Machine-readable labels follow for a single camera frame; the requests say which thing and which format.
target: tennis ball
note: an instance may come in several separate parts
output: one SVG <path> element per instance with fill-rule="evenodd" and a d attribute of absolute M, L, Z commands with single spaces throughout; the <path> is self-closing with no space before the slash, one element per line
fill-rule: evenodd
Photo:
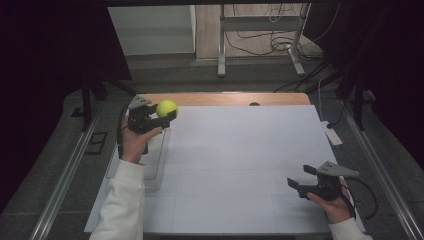
<path fill-rule="evenodd" d="M 163 100 L 156 107 L 156 115 L 158 115 L 158 117 L 166 117 L 168 113 L 174 110 L 177 110 L 178 115 L 178 106 L 175 102 L 171 100 Z"/>

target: wooden floor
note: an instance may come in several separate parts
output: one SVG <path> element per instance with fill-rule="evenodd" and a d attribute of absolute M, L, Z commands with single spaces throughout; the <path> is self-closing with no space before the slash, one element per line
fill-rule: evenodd
<path fill-rule="evenodd" d="M 225 16 L 298 16 L 302 4 L 236 4 L 225 5 Z M 197 59 L 215 59 L 218 57 L 219 29 L 220 29 L 219 5 L 196 5 L 196 58 Z M 277 18 L 270 17 L 270 21 L 278 21 Z M 242 38 L 254 35 L 266 34 L 253 38 Z M 273 34 L 271 32 L 228 32 L 228 40 L 233 46 L 245 49 L 261 56 L 282 56 L 287 55 L 287 51 L 274 51 L 271 48 L 271 37 L 293 38 L 294 32 Z M 308 44 L 310 40 L 301 37 L 300 43 L 307 44 L 304 47 L 305 52 L 315 53 L 321 50 L 315 44 Z M 247 53 L 230 46 L 225 40 L 226 57 L 253 57 L 255 54 Z"/>

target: white power adapter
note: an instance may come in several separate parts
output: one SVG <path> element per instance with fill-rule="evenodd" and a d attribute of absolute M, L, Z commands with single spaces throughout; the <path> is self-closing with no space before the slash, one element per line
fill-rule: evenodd
<path fill-rule="evenodd" d="M 322 128 L 324 129 L 325 134 L 327 135 L 328 141 L 330 142 L 331 146 L 336 147 L 343 144 L 342 140 L 339 138 L 337 133 L 334 131 L 333 128 L 327 128 L 328 121 L 322 121 Z"/>

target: white tabletop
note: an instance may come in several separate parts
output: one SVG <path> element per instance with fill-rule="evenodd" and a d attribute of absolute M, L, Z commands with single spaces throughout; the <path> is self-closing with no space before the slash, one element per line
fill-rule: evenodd
<path fill-rule="evenodd" d="M 314 106 L 180 107 L 170 130 L 161 188 L 146 194 L 145 232 L 329 232 L 323 210 L 286 180 L 315 185 L 303 165 L 336 163 Z"/>

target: white sweatshirt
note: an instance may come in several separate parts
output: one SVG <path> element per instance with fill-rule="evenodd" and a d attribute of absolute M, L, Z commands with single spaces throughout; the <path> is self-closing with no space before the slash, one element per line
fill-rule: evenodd
<path fill-rule="evenodd" d="M 100 210 L 99 225 L 90 240 L 142 240 L 145 166 L 119 161 L 115 177 Z M 363 234 L 353 218 L 329 224 L 334 240 L 372 240 Z"/>

